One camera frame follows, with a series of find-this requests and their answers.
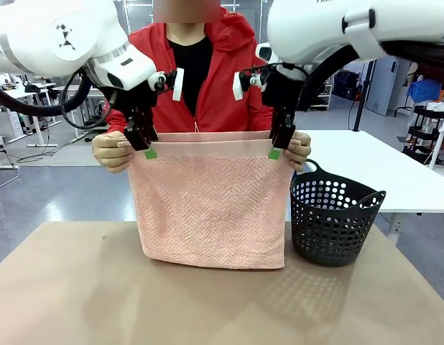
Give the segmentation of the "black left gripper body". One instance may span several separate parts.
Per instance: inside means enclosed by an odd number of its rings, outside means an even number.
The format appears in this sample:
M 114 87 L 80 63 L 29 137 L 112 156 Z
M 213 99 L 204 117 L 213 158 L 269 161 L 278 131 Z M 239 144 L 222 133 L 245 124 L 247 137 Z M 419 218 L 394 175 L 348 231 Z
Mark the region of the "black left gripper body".
M 119 111 L 123 115 L 127 115 L 135 109 L 147 111 L 157 105 L 158 95 L 150 88 L 147 81 L 129 91 L 102 87 L 101 93 L 108 102 L 108 108 L 111 109 L 110 114 Z

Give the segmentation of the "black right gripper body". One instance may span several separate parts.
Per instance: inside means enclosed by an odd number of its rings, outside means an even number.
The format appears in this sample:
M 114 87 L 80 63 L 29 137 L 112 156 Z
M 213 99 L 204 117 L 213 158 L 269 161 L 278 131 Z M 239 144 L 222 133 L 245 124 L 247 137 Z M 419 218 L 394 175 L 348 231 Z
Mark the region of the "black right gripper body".
M 304 80 L 293 80 L 274 68 L 262 91 L 262 104 L 272 108 L 296 109 Z

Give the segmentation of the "person's right hand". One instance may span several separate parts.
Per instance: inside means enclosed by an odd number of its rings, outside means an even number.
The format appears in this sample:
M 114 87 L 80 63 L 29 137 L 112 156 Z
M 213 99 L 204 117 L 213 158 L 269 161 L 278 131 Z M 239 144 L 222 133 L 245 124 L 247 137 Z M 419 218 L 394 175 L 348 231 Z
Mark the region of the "person's right hand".
M 127 169 L 135 150 L 119 131 L 97 135 L 92 141 L 92 153 L 97 162 L 110 173 Z

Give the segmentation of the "person's left hand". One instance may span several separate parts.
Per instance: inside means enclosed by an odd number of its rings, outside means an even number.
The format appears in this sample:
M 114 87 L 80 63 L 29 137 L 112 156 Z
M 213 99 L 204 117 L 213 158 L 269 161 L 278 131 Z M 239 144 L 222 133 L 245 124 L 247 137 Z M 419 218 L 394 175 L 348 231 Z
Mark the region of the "person's left hand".
M 301 172 L 311 153 L 311 138 L 304 133 L 295 132 L 288 148 L 284 151 L 285 157 L 292 169 Z

